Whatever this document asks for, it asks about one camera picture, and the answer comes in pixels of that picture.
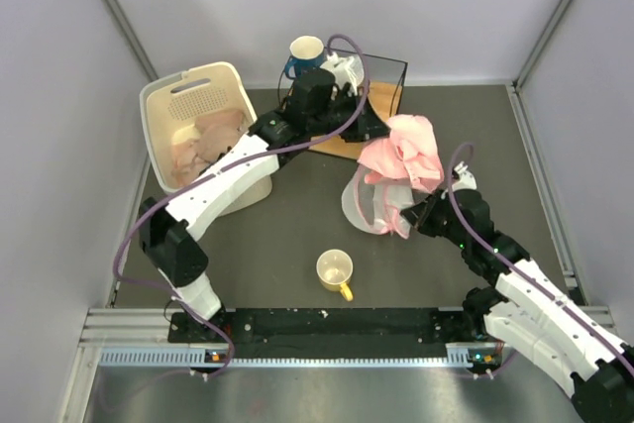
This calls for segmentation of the white mesh laundry bag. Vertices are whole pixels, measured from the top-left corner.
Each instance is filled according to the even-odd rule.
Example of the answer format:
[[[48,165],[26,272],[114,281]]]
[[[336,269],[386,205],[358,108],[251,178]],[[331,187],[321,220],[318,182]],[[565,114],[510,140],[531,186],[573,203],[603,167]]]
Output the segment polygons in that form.
[[[359,165],[341,195],[341,208],[351,225],[373,235],[408,239],[411,225],[400,215],[414,204],[412,189],[399,181],[366,183],[370,170]]]

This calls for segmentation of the pink bra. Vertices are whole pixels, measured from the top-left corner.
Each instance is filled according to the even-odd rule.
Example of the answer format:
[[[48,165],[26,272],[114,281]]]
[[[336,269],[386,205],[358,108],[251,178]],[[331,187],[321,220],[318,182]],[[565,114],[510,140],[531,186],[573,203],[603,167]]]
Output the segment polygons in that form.
[[[432,193],[444,180],[432,123],[424,116],[395,115],[387,125],[389,135],[361,151],[358,163],[368,170],[364,182],[375,185],[392,180]]]

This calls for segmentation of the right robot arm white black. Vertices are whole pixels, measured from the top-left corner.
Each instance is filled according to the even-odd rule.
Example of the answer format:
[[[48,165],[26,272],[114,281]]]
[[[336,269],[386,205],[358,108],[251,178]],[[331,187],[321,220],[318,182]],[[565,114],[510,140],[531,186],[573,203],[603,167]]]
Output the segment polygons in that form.
[[[583,312],[499,231],[478,191],[438,190],[400,215],[419,233],[456,245],[487,282],[463,303],[470,337],[510,345],[557,384],[582,421],[632,421],[632,345]]]

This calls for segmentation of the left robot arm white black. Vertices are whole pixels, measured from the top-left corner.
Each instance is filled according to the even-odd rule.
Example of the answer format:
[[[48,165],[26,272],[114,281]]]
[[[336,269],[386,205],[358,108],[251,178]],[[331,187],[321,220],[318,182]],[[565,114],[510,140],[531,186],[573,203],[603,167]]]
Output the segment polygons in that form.
[[[210,225],[258,181],[268,178],[298,154],[340,137],[361,143],[387,136],[387,126],[370,106],[370,79],[364,66],[316,68],[296,79],[284,102],[258,117],[248,131],[196,180],[161,201],[140,209],[143,253],[190,313],[190,328],[203,340],[224,331],[222,302],[206,269],[198,241]]]

